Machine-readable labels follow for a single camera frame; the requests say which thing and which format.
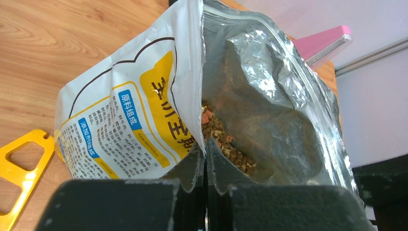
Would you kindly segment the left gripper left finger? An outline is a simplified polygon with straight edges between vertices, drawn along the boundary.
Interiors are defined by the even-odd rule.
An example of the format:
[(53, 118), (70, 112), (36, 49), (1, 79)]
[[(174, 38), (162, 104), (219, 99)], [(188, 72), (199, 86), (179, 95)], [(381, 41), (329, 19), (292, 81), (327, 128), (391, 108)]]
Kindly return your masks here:
[(69, 180), (54, 192), (38, 231), (202, 231), (204, 156), (198, 144), (158, 179)]

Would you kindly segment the pet food bag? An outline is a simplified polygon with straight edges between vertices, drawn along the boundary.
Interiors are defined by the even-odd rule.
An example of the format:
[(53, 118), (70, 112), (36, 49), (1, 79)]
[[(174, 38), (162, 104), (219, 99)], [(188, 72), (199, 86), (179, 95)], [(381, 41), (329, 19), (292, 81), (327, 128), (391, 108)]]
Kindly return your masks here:
[(267, 16), (179, 0), (67, 83), (56, 153), (75, 179), (154, 179), (209, 138), (252, 180), (358, 196), (334, 92)]

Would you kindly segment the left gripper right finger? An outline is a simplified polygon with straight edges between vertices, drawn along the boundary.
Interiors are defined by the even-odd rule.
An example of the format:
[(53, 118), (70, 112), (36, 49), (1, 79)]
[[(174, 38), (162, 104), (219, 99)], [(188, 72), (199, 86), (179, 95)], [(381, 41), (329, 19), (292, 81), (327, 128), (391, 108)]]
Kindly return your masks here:
[(205, 145), (211, 231), (372, 231), (355, 195), (337, 186), (255, 183), (222, 153)]

